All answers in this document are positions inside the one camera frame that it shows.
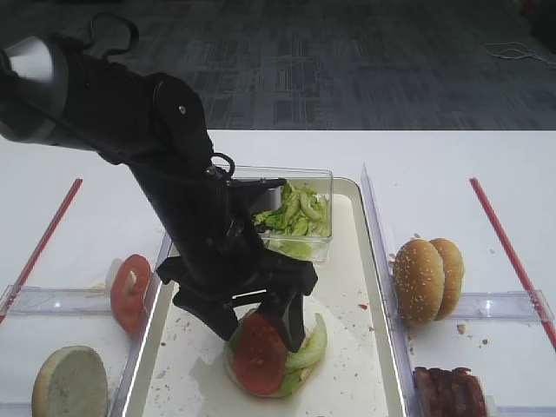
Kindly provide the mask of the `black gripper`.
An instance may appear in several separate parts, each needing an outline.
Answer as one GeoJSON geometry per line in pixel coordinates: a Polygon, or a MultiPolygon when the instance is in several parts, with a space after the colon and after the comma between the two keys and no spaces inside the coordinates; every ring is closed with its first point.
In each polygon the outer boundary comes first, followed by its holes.
{"type": "Polygon", "coordinates": [[[299,351],[306,337],[303,295],[309,295],[317,282],[310,261],[266,248],[225,254],[212,242],[178,242],[175,247],[179,254],[166,258],[156,272],[163,283],[178,285],[179,293],[173,298],[176,307],[229,341],[238,327],[232,298],[265,290],[259,314],[274,327],[288,351],[299,351]]]}

